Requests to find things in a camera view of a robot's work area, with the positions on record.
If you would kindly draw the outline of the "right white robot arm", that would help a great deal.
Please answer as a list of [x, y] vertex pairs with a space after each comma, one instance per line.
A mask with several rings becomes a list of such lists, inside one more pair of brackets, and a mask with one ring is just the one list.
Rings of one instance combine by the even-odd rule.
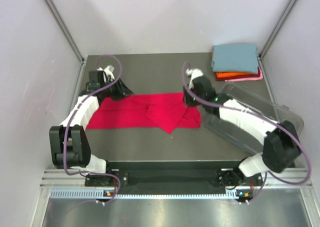
[[248, 154], [233, 172], [245, 185], [252, 176], [282, 173], [300, 155], [302, 120], [295, 114], [232, 82], [215, 90], [198, 68], [183, 70], [184, 102], [204, 109], [202, 123]]

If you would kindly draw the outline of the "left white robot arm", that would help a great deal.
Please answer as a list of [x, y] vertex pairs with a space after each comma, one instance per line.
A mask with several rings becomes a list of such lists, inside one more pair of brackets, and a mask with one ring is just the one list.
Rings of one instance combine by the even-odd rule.
[[120, 77], [114, 76], [114, 67], [108, 65], [90, 71], [85, 88], [68, 117], [49, 130], [49, 143], [53, 165], [58, 169], [73, 169], [81, 174], [96, 173], [102, 185], [109, 185], [114, 178], [108, 162], [92, 154], [85, 130], [94, 113], [105, 100], [120, 101], [133, 92]]

